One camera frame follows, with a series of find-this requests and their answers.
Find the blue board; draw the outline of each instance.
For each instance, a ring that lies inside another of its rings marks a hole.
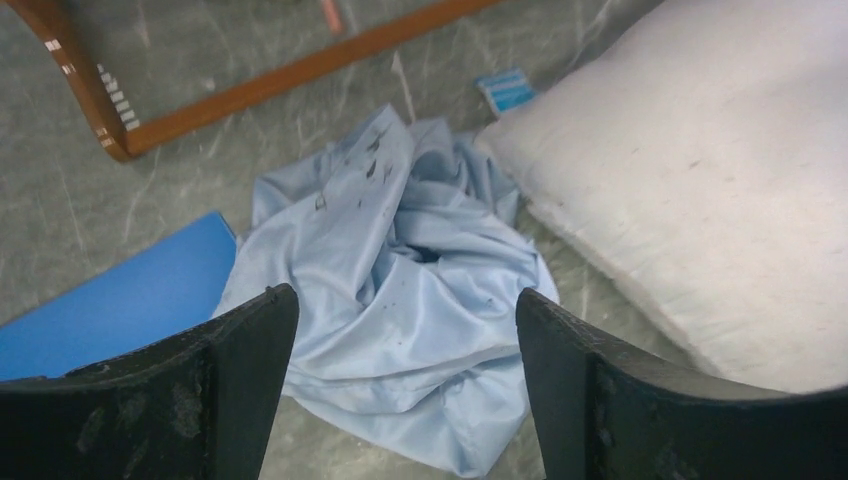
[[[59,377],[210,319],[236,255],[217,212],[0,327],[0,381]]]

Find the marble floor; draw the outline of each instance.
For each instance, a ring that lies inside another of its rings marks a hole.
[[[359,31],[428,1],[340,6]],[[492,116],[475,77],[519,66],[544,89],[596,57],[659,1],[509,0],[128,165],[101,150],[44,46],[0,5],[0,324],[210,210],[243,230],[254,177],[338,138],[380,105],[392,103],[409,120],[446,116],[455,130],[479,128]],[[117,78],[142,122],[333,41],[317,0],[67,4],[92,56]],[[607,301],[584,313],[601,323],[627,309],[638,316],[609,282],[557,248],[552,260],[576,272],[558,278],[567,307],[586,309],[587,299],[574,292],[584,291],[589,275],[594,295]],[[263,479],[397,477],[451,478],[281,401]],[[489,478],[543,477],[528,420]]]

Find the brown wooden bar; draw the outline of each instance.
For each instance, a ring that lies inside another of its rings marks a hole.
[[[317,53],[126,131],[94,63],[79,44],[57,0],[8,3],[59,64],[100,144],[123,162],[274,95],[445,26],[503,0],[440,0]]]

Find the pillow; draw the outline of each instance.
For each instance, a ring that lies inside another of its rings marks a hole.
[[[667,0],[477,145],[701,369],[848,383],[848,2]]]

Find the crumpled cloth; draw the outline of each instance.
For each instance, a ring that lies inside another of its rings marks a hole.
[[[558,300],[509,225],[519,193],[470,135],[391,107],[259,177],[215,315],[289,283],[300,321],[283,394],[364,440],[485,475],[529,409],[515,303]]]

